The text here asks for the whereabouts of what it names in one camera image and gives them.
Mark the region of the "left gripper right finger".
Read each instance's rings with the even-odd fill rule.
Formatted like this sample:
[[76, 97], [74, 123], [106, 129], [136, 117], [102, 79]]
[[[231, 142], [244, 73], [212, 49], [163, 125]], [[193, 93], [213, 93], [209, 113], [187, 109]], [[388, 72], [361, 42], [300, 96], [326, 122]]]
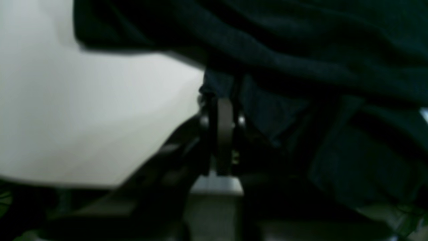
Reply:
[[274, 152], [255, 144], [244, 114], [217, 101], [217, 175], [243, 188], [244, 241], [397, 241], [385, 223], [326, 198]]

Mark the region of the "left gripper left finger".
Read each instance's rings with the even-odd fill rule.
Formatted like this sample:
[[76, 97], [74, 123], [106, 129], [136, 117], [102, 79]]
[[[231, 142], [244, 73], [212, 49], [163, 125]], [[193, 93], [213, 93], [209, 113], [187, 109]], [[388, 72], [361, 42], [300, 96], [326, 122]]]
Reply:
[[46, 241], [190, 241], [183, 220], [188, 194], [210, 170], [211, 98], [180, 125], [159, 151], [100, 200], [49, 221]]

